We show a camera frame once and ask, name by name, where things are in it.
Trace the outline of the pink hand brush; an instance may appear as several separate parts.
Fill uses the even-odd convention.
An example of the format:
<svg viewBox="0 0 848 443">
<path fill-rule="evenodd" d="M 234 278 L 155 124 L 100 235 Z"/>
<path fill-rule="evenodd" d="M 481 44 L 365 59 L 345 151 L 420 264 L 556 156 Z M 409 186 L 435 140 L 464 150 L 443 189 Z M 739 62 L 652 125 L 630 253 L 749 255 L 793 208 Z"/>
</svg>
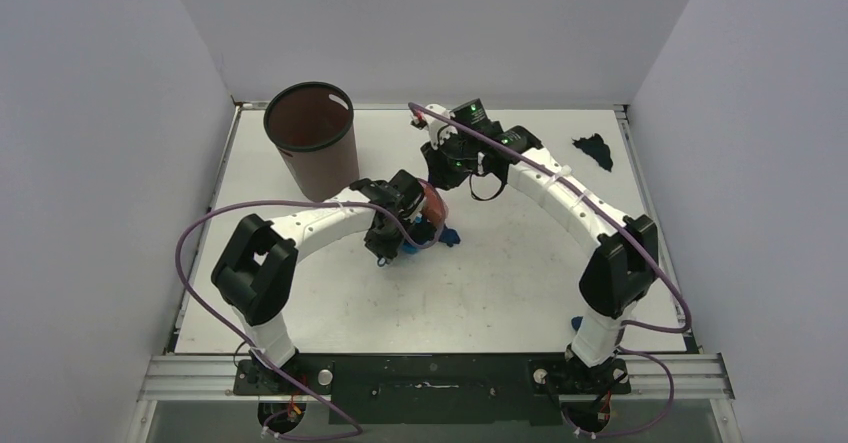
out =
<svg viewBox="0 0 848 443">
<path fill-rule="evenodd" d="M 419 183 L 424 191 L 425 203 L 421 215 L 436 228 L 442 228 L 448 217 L 448 207 L 440 193 L 426 180 L 420 179 Z"/>
</svg>

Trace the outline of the blue plastic dustpan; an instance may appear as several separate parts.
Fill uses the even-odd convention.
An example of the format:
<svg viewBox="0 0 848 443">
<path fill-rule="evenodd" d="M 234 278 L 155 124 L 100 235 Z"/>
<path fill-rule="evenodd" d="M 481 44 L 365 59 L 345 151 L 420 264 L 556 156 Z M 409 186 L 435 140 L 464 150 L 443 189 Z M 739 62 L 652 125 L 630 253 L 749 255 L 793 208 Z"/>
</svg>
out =
<svg viewBox="0 0 848 443">
<path fill-rule="evenodd" d="M 442 228 L 436 228 L 431 223 L 419 221 L 408 228 L 411 240 L 402 235 L 394 241 L 383 241 L 378 245 L 377 266 L 384 267 L 390 264 L 401 253 L 415 254 L 421 250 L 434 246 L 438 241 Z"/>
</svg>

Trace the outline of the brown cylindrical waste bin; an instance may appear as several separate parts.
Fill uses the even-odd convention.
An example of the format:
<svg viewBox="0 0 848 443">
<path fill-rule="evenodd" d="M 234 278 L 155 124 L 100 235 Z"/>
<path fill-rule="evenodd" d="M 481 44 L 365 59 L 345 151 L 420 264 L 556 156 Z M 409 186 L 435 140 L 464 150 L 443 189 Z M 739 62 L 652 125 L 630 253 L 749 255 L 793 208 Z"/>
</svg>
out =
<svg viewBox="0 0 848 443">
<path fill-rule="evenodd" d="M 286 88 L 268 104 L 263 127 L 307 199 L 327 200 L 360 178 L 354 107 L 340 88 L 318 81 Z"/>
</svg>

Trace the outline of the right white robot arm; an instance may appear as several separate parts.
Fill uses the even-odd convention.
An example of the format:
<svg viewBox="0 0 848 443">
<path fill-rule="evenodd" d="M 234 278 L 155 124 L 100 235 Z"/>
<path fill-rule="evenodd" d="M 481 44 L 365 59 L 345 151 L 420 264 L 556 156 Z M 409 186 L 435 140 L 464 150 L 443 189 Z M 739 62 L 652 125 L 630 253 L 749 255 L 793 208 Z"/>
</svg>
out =
<svg viewBox="0 0 848 443">
<path fill-rule="evenodd" d="M 421 152 L 433 186 L 450 190 L 493 175 L 534 201 L 584 250 L 588 263 L 578 288 L 586 310 L 565 351 L 565 377 L 577 391 L 593 390 L 619 351 L 626 322 L 658 279 L 654 221 L 607 204 L 539 137 L 520 125 L 503 128 L 479 101 L 455 110 L 413 104 L 410 111 L 412 126 L 428 133 Z"/>
</svg>

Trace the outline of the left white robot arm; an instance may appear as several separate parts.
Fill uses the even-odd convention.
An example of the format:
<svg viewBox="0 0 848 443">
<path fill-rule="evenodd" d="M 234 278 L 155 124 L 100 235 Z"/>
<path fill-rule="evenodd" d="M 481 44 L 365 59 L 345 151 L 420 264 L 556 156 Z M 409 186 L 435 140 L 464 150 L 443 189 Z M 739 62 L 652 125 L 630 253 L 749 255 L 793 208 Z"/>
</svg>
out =
<svg viewBox="0 0 848 443">
<path fill-rule="evenodd" d="M 297 353 L 283 316 L 297 264 L 312 253 L 349 235 L 361 233 L 364 246 L 378 262 L 389 263 L 423 226 L 423 244 L 434 227 L 421 212 L 424 185 L 400 170 L 390 180 L 368 178 L 337 196 L 277 220 L 256 214 L 242 218 L 218 259 L 211 281 L 241 322 L 255 358 L 259 379 L 282 394 L 297 383 Z"/>
</svg>

